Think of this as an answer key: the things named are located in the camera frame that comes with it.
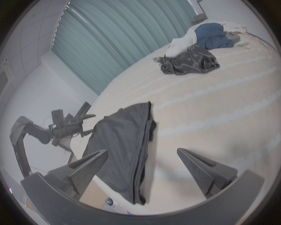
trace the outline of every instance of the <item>air vent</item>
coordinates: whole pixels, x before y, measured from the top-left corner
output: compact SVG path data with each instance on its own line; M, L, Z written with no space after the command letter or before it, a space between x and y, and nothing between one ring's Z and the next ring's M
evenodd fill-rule
M10 68L9 59L6 58L0 67L0 101L13 79L14 75Z

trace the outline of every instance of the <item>green curtain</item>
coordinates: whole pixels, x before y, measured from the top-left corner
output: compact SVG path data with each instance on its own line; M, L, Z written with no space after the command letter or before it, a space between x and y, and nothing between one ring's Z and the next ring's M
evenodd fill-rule
M185 35L188 0L71 0L52 51L98 95L128 67Z

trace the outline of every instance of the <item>pillow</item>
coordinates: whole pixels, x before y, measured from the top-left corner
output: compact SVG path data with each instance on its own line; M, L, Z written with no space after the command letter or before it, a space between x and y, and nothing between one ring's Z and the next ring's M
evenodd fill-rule
M199 27L202 24L205 23L218 23L223 26L224 31L228 32L239 32L239 33L246 33L246 26L242 26L240 24L230 22L230 21L220 21L220 20L213 20L213 19L206 19L201 23L198 23L191 27L191 29L195 30L197 27Z

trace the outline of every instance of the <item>bed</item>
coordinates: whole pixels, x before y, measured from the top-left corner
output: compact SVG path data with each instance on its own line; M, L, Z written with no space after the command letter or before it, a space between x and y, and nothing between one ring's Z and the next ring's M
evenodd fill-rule
M252 209L265 196L281 162L281 60L268 44L241 36L251 49L210 50L221 67L207 74L163 74L153 58L165 54L168 45L164 46L116 77L92 105L88 113L96 117L84 121L84 130L119 108L152 103L157 128L141 186L146 204L132 205L97 176L93 178L125 210L160 214L205 200L176 153L179 147L234 167L238 175L249 168L263 176L265 184ZM72 139L78 159L89 137Z

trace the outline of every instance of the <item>beige bedspread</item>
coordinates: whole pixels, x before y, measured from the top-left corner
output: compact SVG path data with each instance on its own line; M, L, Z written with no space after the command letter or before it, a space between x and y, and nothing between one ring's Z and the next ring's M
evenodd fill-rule
M275 50L249 39L251 49L213 49L220 68L207 74L164 75L153 61L168 46L140 60L115 78L89 110L92 129L121 107L151 101L157 122L149 144L141 187L147 203L132 205L98 177L95 182L119 205L135 214L158 214L193 206L205 200L177 148L187 148L238 169L265 177L255 205L270 188L281 162L281 60ZM88 137L71 141L82 157Z

